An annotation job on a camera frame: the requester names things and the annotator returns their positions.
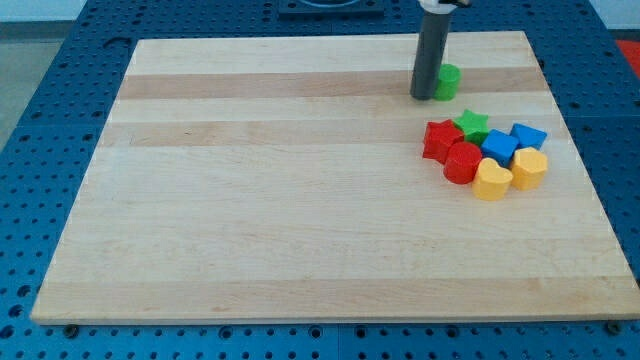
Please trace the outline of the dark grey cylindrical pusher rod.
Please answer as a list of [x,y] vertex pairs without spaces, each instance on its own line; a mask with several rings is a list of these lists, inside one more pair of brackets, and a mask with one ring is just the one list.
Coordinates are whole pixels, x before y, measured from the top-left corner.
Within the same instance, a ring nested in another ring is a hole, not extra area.
[[450,23],[450,13],[424,12],[410,87],[410,95],[417,100],[434,97]]

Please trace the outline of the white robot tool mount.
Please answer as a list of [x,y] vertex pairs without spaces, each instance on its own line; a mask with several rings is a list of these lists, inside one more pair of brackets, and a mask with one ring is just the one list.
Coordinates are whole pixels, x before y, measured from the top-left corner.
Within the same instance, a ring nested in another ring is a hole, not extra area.
[[468,8],[472,0],[418,0],[425,12],[431,14],[450,14],[458,8]]

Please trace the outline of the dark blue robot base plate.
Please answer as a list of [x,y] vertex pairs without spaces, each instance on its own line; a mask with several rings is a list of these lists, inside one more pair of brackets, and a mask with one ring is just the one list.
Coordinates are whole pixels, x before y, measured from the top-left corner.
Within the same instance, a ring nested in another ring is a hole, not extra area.
[[277,0],[280,18],[304,16],[379,16],[385,11],[383,0]]

